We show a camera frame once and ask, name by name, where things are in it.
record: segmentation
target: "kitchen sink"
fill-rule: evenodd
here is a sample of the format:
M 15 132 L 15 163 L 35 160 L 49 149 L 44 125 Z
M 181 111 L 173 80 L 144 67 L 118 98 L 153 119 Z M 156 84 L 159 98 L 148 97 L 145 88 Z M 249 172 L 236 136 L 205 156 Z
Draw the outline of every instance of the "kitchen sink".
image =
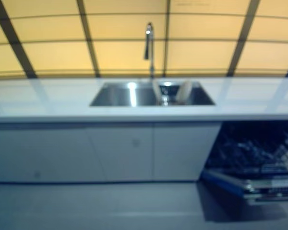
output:
M 158 83 L 162 101 L 157 100 L 151 82 L 105 83 L 90 106 L 171 106 L 171 105 L 214 105 L 209 95 L 198 82 L 184 103 L 176 102 L 181 82 Z

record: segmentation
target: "white countertop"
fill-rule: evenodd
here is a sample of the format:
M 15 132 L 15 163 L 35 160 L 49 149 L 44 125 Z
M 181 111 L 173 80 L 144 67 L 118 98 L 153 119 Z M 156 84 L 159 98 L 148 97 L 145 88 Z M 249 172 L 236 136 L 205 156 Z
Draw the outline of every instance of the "white countertop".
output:
M 159 79 L 159 81 L 185 79 Z M 288 119 L 288 78 L 192 78 L 216 105 L 90 107 L 104 82 L 148 79 L 0 80 L 0 122 Z

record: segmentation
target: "dishwasher door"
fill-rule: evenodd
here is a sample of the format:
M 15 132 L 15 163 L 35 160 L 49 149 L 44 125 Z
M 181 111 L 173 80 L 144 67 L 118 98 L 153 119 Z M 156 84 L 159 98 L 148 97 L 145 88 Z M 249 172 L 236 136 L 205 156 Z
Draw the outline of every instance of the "dishwasher door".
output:
M 224 124 L 202 179 L 250 205 L 288 201 L 288 121 Z

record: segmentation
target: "white cabinet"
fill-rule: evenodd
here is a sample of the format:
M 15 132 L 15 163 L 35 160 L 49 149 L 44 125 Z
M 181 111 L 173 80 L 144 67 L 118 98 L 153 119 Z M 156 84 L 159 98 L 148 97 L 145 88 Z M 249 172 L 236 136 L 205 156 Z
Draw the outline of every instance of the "white cabinet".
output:
M 156 123 L 154 180 L 198 180 L 220 122 Z
M 90 138 L 108 181 L 151 181 L 151 124 L 91 127 Z
M 105 176 L 86 129 L 0 127 L 0 182 L 97 181 Z

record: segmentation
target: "double basin sink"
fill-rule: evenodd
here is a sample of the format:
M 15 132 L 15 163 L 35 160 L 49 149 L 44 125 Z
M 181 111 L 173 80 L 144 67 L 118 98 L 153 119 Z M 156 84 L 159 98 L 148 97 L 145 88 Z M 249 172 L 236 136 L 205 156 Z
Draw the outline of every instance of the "double basin sink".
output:
M 178 103 L 176 94 L 180 86 L 179 82 L 158 83 L 162 96 L 162 100 L 158 100 L 151 82 L 105 83 L 90 105 L 138 107 L 215 104 L 198 82 L 192 82 L 187 98 L 183 103 Z

